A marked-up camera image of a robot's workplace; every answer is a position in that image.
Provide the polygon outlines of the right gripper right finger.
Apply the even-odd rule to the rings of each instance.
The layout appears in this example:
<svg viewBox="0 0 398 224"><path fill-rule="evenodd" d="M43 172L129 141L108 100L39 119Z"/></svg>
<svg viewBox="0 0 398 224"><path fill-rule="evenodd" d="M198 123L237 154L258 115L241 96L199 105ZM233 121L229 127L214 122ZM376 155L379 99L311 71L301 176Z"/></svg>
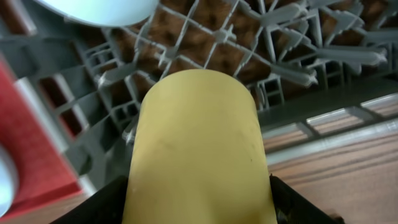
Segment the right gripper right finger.
<svg viewBox="0 0 398 224"><path fill-rule="evenodd" d="M345 224L341 216L326 214L280 178L269 179L278 224Z"/></svg>

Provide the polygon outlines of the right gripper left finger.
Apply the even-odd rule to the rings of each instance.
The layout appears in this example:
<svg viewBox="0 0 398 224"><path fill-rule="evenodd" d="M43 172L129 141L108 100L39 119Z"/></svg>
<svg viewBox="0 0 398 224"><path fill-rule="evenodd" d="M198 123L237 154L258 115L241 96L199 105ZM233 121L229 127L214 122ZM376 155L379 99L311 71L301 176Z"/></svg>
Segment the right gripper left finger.
<svg viewBox="0 0 398 224"><path fill-rule="evenodd" d="M51 224L122 224L127 185L119 176Z"/></svg>

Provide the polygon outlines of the yellow plastic cup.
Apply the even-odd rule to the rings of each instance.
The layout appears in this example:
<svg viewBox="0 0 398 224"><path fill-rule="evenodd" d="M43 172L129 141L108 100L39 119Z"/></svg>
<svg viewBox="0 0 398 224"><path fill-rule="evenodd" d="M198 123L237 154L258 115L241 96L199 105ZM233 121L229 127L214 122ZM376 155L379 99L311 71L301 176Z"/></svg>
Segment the yellow plastic cup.
<svg viewBox="0 0 398 224"><path fill-rule="evenodd" d="M194 69L147 92L123 222L276 222L256 105L242 83Z"/></svg>

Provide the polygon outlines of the light blue plate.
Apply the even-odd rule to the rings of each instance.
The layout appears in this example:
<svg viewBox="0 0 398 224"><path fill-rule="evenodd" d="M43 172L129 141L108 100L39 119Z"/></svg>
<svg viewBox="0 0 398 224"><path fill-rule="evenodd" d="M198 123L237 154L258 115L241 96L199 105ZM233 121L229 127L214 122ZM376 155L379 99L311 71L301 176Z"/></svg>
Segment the light blue plate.
<svg viewBox="0 0 398 224"><path fill-rule="evenodd" d="M19 190L19 174L16 165L3 146L1 146L1 217L11 208Z"/></svg>

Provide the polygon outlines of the light blue bowl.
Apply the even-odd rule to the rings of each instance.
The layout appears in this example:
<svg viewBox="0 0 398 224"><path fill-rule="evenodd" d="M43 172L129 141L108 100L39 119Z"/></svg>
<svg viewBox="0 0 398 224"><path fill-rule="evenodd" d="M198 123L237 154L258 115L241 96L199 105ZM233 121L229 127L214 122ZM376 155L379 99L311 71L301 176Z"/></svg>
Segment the light blue bowl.
<svg viewBox="0 0 398 224"><path fill-rule="evenodd" d="M151 16L159 0L37 0L61 16L96 27L137 24Z"/></svg>

